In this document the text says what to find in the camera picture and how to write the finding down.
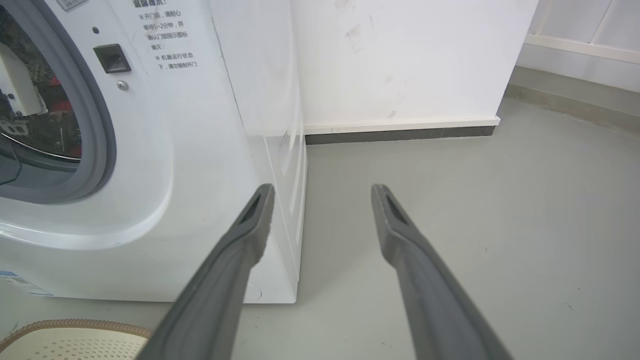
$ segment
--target washing machine door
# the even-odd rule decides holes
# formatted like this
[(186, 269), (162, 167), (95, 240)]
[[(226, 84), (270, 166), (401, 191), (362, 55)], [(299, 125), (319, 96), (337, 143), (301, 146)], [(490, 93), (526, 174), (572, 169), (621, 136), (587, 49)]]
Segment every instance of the washing machine door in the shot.
[(72, 202), (115, 164), (100, 89), (42, 1), (0, 0), (0, 197)]

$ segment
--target baseboard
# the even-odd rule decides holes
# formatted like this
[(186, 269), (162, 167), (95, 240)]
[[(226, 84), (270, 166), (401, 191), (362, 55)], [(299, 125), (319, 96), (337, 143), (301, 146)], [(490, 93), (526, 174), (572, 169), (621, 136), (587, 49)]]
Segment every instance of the baseboard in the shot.
[(495, 126), (447, 127), (438, 129), (414, 129), (392, 131), (364, 131), (360, 133), (307, 135), (307, 145), (348, 142), (383, 142), (397, 140), (464, 138), (471, 136), (491, 136)]
[(555, 111), (592, 122), (598, 126), (628, 131), (640, 135), (640, 117), (566, 96), (509, 84), (507, 99), (516, 99), (535, 107)]
[(383, 131), (406, 131), (422, 129), (445, 129), (449, 127), (484, 127), (497, 126), (499, 117), (479, 117), (462, 119), (411, 119), (399, 122), (365, 122), (354, 124), (306, 125), (306, 135), (369, 133)]
[(593, 104), (640, 117), (640, 94), (590, 81), (516, 66), (509, 85)]

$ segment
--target screw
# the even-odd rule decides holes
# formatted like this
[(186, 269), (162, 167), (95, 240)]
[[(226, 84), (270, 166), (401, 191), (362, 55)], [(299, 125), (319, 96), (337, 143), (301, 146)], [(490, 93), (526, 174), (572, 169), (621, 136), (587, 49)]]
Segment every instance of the screw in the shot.
[(127, 84), (126, 81), (124, 80), (118, 80), (118, 82), (116, 83), (116, 85), (118, 86), (118, 88), (122, 91), (127, 91), (129, 89), (129, 84)]

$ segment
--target scuff mark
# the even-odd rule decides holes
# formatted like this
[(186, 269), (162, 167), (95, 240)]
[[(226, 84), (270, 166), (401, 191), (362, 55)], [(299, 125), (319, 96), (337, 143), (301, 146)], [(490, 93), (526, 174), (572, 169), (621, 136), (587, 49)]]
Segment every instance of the scuff mark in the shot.
[(336, 9), (340, 10), (340, 9), (346, 9), (350, 3), (351, 3), (351, 0), (335, 0), (333, 4), (335, 5)]
[(362, 33), (361, 24), (357, 24), (352, 26), (345, 34), (344, 37), (347, 38), (347, 43), (351, 47), (354, 53), (359, 53), (362, 50), (362, 45), (360, 44), (360, 34)]
[(360, 35), (360, 24), (353, 26), (347, 33), (344, 35), (348, 39), (352, 39)]
[(15, 322), (15, 324), (13, 325), (13, 328), (6, 333), (6, 336), (9, 336), (11, 333), (13, 333), (16, 329), (18, 329), (18, 325), (20, 325), (19, 322)]

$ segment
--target gray floor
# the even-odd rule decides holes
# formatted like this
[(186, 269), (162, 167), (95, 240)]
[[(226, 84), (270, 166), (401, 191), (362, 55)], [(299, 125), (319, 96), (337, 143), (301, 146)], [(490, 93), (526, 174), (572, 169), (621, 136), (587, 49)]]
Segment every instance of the gray floor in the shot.
[(640, 116), (640, 93), (516, 66), (509, 84)]
[[(640, 141), (504, 101), (492, 137), (315, 145), (298, 303), (245, 306), (234, 359), (411, 359), (369, 187), (385, 183), (517, 359), (640, 353)], [(153, 327), (166, 304), (23, 295), (0, 336), (48, 318)]]

